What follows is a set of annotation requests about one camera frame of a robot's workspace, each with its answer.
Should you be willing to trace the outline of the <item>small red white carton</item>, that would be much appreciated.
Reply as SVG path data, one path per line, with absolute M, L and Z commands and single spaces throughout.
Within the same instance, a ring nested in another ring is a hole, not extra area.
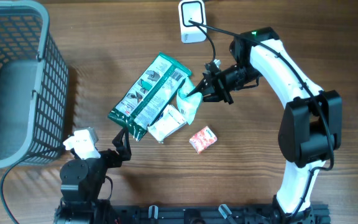
M 205 126 L 202 130 L 198 131 L 190 138 L 189 143 L 198 154 L 201 154 L 217 140 L 218 138 L 213 131 L 208 126 Z

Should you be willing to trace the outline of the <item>green gloves packet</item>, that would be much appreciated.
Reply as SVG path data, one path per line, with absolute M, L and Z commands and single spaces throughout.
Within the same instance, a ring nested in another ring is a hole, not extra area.
M 160 52 L 109 112 L 108 118 L 127 128 L 140 141 L 190 76 L 190 69 Z

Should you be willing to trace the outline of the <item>white paper packet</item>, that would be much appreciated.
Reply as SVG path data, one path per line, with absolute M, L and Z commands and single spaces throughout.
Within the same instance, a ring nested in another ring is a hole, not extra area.
M 147 129 L 159 143 L 163 143 L 165 138 L 185 124 L 186 120 L 183 115 L 173 105 L 167 105 L 160 118 Z

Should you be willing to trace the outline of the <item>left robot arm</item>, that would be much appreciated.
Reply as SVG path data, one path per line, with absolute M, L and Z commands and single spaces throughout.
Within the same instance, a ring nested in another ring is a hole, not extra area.
M 54 223 L 121 223 L 113 209 L 110 197 L 99 199 L 101 187 L 106 180 L 112 182 L 107 171 L 122 166 L 131 159 L 129 131 L 122 128 L 112 140 L 115 150 L 98 151 L 98 136 L 94 128 L 74 131 L 64 140 L 67 151 L 74 159 L 60 170 L 62 198 L 54 214 Z

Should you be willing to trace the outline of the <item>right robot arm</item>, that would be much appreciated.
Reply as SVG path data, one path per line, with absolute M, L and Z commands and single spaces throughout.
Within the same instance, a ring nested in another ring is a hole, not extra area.
M 235 64 L 225 70 L 207 63 L 195 87 L 205 102 L 232 103 L 232 91 L 255 88 L 265 78 L 284 112 L 278 145 L 286 160 L 281 187 L 269 205 L 246 207 L 246 222 L 329 223 L 327 205 L 310 202 L 320 171 L 334 167 L 341 145 L 342 99 L 311 81 L 290 58 L 271 27 L 234 34 L 229 47 Z

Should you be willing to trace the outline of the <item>teal tissue packet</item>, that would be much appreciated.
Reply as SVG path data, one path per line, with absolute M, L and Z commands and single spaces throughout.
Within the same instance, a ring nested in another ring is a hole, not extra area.
M 177 108 L 189 125 L 194 121 L 196 112 L 203 99 L 200 92 L 187 96 L 194 89 L 193 82 L 189 77 L 186 77 L 181 88 L 177 91 Z

